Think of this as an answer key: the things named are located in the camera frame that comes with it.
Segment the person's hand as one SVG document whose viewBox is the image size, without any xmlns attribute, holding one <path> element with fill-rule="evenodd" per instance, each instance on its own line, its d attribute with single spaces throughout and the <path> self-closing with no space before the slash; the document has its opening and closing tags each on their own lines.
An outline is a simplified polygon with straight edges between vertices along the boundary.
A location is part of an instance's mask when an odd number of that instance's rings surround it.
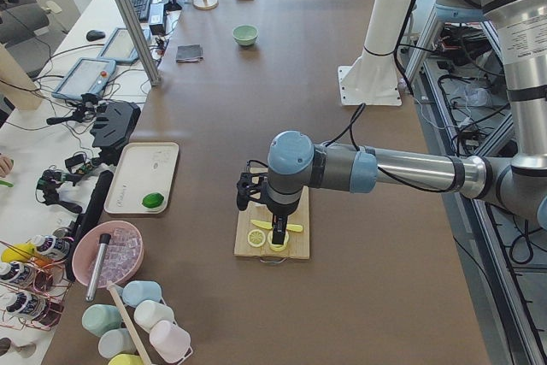
<svg viewBox="0 0 547 365">
<path fill-rule="evenodd" d="M 12 171 L 13 166 L 14 166 L 14 162 L 11 158 L 3 154 L 0 155 L 0 176 L 1 177 L 8 176 L 10 172 Z"/>
</svg>

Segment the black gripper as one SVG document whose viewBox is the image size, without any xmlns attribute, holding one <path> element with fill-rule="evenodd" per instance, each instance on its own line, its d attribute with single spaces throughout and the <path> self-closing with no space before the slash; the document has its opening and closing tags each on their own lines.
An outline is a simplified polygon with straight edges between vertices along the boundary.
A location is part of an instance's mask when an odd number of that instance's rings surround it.
<svg viewBox="0 0 547 365">
<path fill-rule="evenodd" d="M 299 191 L 282 193 L 275 190 L 268 181 L 262 183 L 261 200 L 272 213 L 271 244 L 285 243 L 286 221 L 293 214 L 299 204 Z"/>
</svg>

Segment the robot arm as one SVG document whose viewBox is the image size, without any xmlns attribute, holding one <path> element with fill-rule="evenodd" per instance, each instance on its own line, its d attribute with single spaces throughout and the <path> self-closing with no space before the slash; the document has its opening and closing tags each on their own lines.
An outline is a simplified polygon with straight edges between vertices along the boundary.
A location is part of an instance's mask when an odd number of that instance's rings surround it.
<svg viewBox="0 0 547 365">
<path fill-rule="evenodd" d="M 282 132 L 270 145 L 260 196 L 273 215 L 275 244 L 283 244 L 304 187 L 365 193 L 388 182 L 458 192 L 545 225 L 546 0 L 436 0 L 435 9 L 442 21 L 495 25 L 517 153 L 461 159 L 337 141 L 314 144 L 298 131 Z"/>
</svg>

